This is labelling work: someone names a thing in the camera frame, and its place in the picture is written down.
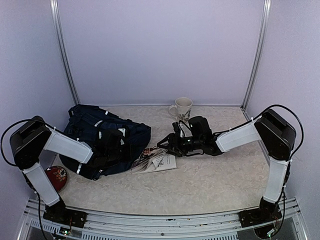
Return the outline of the purple picture card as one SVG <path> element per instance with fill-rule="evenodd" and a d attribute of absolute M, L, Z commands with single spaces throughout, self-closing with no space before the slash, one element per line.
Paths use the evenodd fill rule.
<path fill-rule="evenodd" d="M 159 147 L 145 148 L 130 168 L 132 174 L 153 173 L 177 168 L 176 157 L 166 149 Z"/>

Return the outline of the navy blue student backpack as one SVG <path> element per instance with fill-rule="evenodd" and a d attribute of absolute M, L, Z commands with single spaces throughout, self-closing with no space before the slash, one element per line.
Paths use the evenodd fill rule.
<path fill-rule="evenodd" d="M 69 122 L 64 129 L 68 137 L 85 142 L 92 151 L 97 149 L 120 149 L 118 165 L 99 169 L 92 167 L 92 157 L 88 163 L 59 155 L 62 164 L 70 171 L 89 180 L 100 176 L 119 174 L 129 170 L 135 160 L 151 140 L 151 127 L 144 123 L 122 119 L 98 106 L 77 104 L 69 109 Z"/>

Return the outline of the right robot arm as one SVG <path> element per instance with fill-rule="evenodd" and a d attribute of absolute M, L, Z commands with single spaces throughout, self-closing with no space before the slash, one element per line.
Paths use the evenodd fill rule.
<path fill-rule="evenodd" d="M 297 137 L 295 128 L 282 116 L 269 108 L 245 123 L 216 132 L 205 117 L 195 116 L 186 124 L 190 136 L 182 130 L 183 123 L 174 122 L 172 126 L 173 132 L 160 140 L 157 147 L 175 157 L 217 157 L 262 143 L 269 158 L 269 174 L 255 216 L 260 222 L 266 222 L 275 214 L 283 196 Z"/>

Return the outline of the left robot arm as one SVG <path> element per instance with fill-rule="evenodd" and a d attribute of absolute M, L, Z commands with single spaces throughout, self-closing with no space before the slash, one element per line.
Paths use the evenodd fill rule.
<path fill-rule="evenodd" d="M 51 183 L 45 167 L 52 163 L 57 155 L 74 160 L 81 166 L 111 166 L 120 160 L 121 138 L 119 130 L 107 130 L 94 145 L 74 139 L 49 125 L 36 115 L 19 120 L 11 125 L 16 130 L 9 138 L 14 166 L 26 178 L 37 198 L 44 203 L 41 218 L 56 223 L 81 224 L 87 213 L 70 209 Z"/>

